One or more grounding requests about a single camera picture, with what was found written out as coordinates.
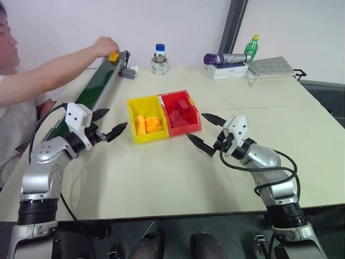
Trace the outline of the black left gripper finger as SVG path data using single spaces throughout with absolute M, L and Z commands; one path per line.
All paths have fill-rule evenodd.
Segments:
M 116 125 L 112 130 L 105 135 L 106 141 L 111 142 L 115 138 L 117 138 L 127 127 L 128 123 L 127 122 L 122 122 L 118 125 Z
M 98 110 L 93 111 L 92 121 L 98 121 L 102 119 L 108 112 L 109 112 L 108 108 L 100 108 Z

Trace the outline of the person's hand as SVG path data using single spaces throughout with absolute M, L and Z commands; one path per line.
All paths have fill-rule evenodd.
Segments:
M 119 52 L 119 46 L 110 37 L 100 37 L 96 42 L 90 47 L 92 55 L 95 57 L 104 57 L 115 52 Z

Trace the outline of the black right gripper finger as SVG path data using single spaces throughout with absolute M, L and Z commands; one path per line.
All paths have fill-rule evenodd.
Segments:
M 225 124 L 225 120 L 217 115 L 210 114 L 210 113 L 202 113 L 201 114 L 207 121 L 210 123 L 223 127 Z
M 187 133 L 186 136 L 196 147 L 205 152 L 209 157 L 213 157 L 215 153 L 215 149 L 213 147 L 205 144 L 204 141 L 196 135 Z

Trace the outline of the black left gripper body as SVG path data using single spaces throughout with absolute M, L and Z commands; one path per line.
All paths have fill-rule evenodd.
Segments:
M 107 140 L 106 135 L 99 131 L 98 125 L 94 122 L 91 122 L 90 126 L 84 129 L 84 133 L 92 146 Z

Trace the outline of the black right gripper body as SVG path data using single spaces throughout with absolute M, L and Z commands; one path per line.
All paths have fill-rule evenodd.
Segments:
M 232 146 L 233 134 L 232 133 L 224 133 L 221 131 L 217 136 L 217 140 L 213 145 L 212 155 L 215 154 L 216 151 L 219 151 L 223 148 L 223 154 L 225 154 L 228 149 Z

